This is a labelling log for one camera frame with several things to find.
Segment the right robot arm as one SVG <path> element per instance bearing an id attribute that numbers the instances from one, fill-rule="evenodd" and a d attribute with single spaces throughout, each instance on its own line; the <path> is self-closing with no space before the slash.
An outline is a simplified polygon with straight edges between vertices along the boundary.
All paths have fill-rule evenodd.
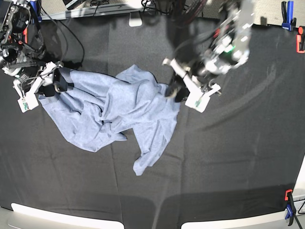
<path id="1" fill-rule="evenodd" d="M 23 113 L 38 107 L 37 95 L 53 97 L 67 91 L 60 73 L 63 62 L 45 62 L 40 0 L 12 0 L 0 26 L 0 68 L 14 78 Z"/>

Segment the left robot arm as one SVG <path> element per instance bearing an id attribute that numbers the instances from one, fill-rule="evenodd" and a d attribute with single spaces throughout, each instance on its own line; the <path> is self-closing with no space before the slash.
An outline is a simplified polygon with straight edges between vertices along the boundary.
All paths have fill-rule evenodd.
<path id="1" fill-rule="evenodd" d="M 205 111 L 212 95 L 221 95 L 216 77 L 246 63 L 250 53 L 254 1 L 225 0 L 219 12 L 220 23 L 214 31 L 183 41 L 175 48 L 174 58 L 163 60 L 163 64 L 174 71 L 165 96 L 174 98 L 177 103 L 185 101 L 187 107 L 200 113 Z M 188 64 L 177 59 L 185 48 L 195 47 L 207 40 L 211 40 L 207 50 Z"/>

